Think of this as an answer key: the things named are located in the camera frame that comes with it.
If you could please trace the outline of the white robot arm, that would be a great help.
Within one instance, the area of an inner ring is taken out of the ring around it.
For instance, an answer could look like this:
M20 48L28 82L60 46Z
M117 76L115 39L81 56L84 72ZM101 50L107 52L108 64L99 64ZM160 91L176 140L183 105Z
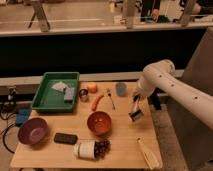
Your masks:
M143 100L159 88L213 130L213 96L176 79L174 71L175 65L168 59L145 66L133 96Z

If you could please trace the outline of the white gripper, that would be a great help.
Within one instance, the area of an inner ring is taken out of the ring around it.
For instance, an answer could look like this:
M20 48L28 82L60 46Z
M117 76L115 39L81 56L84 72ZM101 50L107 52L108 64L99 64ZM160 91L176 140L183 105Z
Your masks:
M148 95L147 85L138 80L136 83L136 88L133 91L133 101L144 100Z

